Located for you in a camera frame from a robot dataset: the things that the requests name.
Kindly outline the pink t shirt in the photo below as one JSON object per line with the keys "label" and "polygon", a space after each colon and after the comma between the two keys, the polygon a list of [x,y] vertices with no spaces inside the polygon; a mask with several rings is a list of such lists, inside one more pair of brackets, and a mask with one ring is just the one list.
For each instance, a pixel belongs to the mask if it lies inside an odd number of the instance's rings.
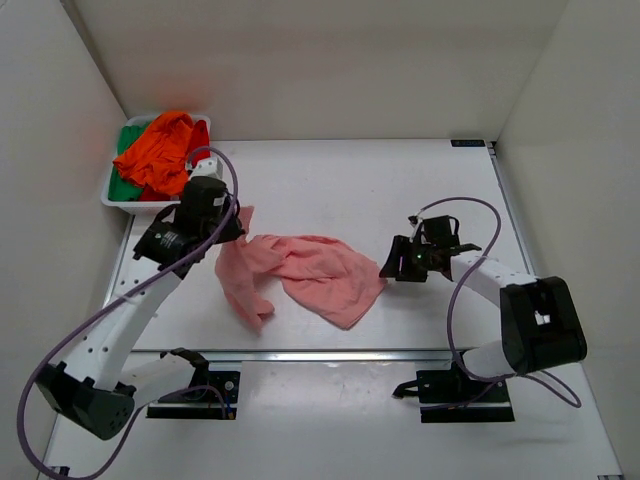
{"label": "pink t shirt", "polygon": [[229,305],[256,332],[275,313],[259,292],[263,279],[278,279],[295,302],[342,330],[358,323],[386,286],[376,262],[317,235],[241,235],[222,245],[215,273]]}

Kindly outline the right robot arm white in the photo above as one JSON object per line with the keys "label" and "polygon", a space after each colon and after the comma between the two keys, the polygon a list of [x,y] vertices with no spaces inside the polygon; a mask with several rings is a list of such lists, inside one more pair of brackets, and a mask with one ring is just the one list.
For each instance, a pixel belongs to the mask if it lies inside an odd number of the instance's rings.
{"label": "right robot arm white", "polygon": [[[485,382],[542,372],[583,361],[587,342],[565,280],[519,273],[488,251],[459,239],[459,221],[451,216],[412,217],[414,231],[393,237],[379,272],[384,279],[424,283],[431,272],[455,284],[447,309],[447,336],[458,369],[448,376],[449,391],[471,400]],[[500,338],[461,352],[453,339],[453,313],[467,288],[499,310]]]}

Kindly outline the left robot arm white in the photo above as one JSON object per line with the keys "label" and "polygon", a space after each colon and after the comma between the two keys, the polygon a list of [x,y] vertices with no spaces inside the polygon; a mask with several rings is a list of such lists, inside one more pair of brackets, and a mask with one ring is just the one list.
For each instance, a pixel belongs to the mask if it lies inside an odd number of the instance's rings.
{"label": "left robot arm white", "polygon": [[133,294],[103,317],[56,364],[36,376],[36,385],[60,415],[101,440],[115,437],[132,414],[175,391],[197,398],[208,389],[204,357],[175,348],[140,367],[124,367],[152,317],[180,285],[192,266],[214,244],[233,241],[243,232],[234,211],[237,202],[226,184],[196,176],[182,199],[163,209],[134,247],[134,257],[161,273],[156,282],[133,282]]}

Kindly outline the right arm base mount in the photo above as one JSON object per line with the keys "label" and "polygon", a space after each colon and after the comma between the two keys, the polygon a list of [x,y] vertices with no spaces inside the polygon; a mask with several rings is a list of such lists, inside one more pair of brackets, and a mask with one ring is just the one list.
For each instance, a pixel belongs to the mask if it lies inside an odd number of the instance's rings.
{"label": "right arm base mount", "polygon": [[472,380],[457,365],[448,370],[418,370],[414,380],[394,389],[392,397],[417,399],[422,424],[515,421],[505,382]]}

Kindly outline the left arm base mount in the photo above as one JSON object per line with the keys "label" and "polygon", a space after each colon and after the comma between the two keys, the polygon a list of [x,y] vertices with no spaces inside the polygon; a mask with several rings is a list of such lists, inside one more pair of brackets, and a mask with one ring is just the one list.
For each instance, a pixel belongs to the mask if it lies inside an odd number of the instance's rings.
{"label": "left arm base mount", "polygon": [[170,420],[235,420],[241,372],[213,367],[197,352],[176,348],[161,353],[187,360],[194,374],[185,391],[161,397],[146,408],[149,419]]}

